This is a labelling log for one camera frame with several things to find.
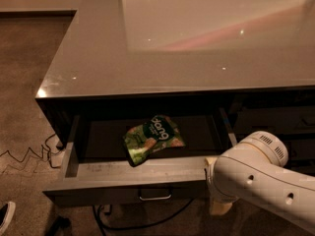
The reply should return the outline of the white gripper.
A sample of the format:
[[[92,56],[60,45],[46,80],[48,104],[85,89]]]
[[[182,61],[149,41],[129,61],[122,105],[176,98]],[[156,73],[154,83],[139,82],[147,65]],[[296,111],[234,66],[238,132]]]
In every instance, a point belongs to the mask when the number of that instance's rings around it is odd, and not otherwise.
[[[222,216],[229,212],[232,203],[238,200],[238,197],[224,194],[215,184],[215,163],[216,156],[205,158],[206,181],[210,196],[213,198],[210,202],[210,215]]]

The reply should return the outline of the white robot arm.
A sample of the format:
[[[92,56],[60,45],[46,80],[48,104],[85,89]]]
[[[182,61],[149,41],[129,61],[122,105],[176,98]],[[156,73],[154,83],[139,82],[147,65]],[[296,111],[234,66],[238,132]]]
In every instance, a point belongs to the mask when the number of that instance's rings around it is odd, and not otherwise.
[[[224,215],[242,199],[315,234],[315,177],[286,169],[288,152],[258,131],[205,159],[210,214]]]

